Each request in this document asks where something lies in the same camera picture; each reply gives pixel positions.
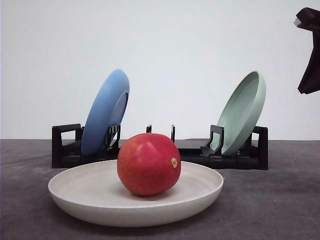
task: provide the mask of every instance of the white bowl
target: white bowl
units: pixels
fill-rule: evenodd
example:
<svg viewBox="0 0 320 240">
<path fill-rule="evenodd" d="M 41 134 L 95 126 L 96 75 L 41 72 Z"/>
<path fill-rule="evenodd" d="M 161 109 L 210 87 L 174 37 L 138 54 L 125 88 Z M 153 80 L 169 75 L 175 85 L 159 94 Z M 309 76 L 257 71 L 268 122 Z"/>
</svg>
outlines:
<svg viewBox="0 0 320 240">
<path fill-rule="evenodd" d="M 189 218 L 209 207 L 224 183 L 215 170 L 181 162 L 178 182 L 153 196 L 129 192 L 117 174 L 117 160 L 77 166 L 54 176 L 48 188 L 55 203 L 80 220 L 113 227 L 146 227 Z"/>
</svg>

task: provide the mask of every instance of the mint green plate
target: mint green plate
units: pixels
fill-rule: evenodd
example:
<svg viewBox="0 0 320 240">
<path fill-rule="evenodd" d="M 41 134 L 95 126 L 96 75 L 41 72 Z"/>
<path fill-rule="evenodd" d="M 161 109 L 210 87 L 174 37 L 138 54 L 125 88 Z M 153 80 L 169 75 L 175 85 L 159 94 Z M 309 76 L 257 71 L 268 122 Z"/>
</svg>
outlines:
<svg viewBox="0 0 320 240">
<path fill-rule="evenodd" d="M 238 152 L 254 130 L 266 99 L 266 82 L 263 76 L 253 71 L 237 86 L 225 105 L 217 125 L 224 127 L 222 155 Z M 213 135 L 210 147 L 219 145 L 219 135 Z"/>
</svg>

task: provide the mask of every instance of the dish rack handle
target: dish rack handle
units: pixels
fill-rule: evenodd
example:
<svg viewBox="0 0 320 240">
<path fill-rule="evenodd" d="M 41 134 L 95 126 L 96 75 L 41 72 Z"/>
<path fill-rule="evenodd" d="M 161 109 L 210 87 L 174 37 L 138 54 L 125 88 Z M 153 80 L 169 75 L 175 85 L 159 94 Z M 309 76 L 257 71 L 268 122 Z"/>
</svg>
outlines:
<svg viewBox="0 0 320 240">
<path fill-rule="evenodd" d="M 75 142 L 62 145 L 61 133 L 72 131 L 75 131 Z M 52 168 L 61 168 L 64 153 L 76 149 L 76 145 L 80 146 L 83 132 L 84 127 L 81 127 L 80 123 L 52 127 Z"/>
<path fill-rule="evenodd" d="M 212 141 L 214 140 L 214 134 L 219 135 L 219 145 L 216 147 L 216 149 L 212 149 L 210 147 Z M 210 156 L 210 155 L 222 155 L 222 147 L 224 146 L 224 140 L 225 140 L 225 129 L 223 126 L 217 126 L 217 125 L 211 125 L 210 126 L 210 138 L 209 141 L 204 145 L 201 146 L 201 151 L 204 156 Z"/>
</svg>

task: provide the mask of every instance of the blue plate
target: blue plate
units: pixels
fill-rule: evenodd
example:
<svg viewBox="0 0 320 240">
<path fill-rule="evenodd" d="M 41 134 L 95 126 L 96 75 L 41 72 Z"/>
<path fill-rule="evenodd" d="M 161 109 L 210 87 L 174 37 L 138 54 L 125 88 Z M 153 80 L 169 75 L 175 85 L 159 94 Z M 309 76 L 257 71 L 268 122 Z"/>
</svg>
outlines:
<svg viewBox="0 0 320 240">
<path fill-rule="evenodd" d="M 129 88 L 128 77 L 121 69 L 113 71 L 105 80 L 86 119 L 81 140 L 83 156 L 109 147 L 105 145 L 108 127 L 121 123 L 127 107 Z"/>
</svg>

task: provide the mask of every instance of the dish rack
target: dish rack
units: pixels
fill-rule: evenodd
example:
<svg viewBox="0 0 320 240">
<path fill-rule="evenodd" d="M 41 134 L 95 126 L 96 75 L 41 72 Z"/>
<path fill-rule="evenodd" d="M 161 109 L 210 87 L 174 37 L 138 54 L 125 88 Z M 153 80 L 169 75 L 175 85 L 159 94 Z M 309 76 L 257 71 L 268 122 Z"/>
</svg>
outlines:
<svg viewBox="0 0 320 240">
<path fill-rule="evenodd" d="M 52 168 L 73 168 L 76 166 L 106 160 L 115 160 L 120 151 L 119 140 L 121 125 L 109 126 L 105 135 L 106 146 L 101 151 L 90 155 L 81 155 L 81 139 L 85 127 L 80 124 L 69 124 L 52 127 Z M 63 145 L 61 133 L 75 131 L 75 140 Z M 146 132 L 152 132 L 152 125 L 146 127 Z M 171 140 L 175 142 L 175 125 L 171 126 Z M 252 143 L 252 133 L 258 134 L 257 145 Z M 212 169 L 258 169 L 268 170 L 268 128 L 256 126 L 238 153 L 233 156 L 222 156 L 224 145 L 224 128 L 211 125 L 208 142 L 197 148 L 179 148 L 181 160 L 200 164 Z M 210 148 L 214 134 L 219 135 L 219 144 L 216 149 Z"/>
</svg>

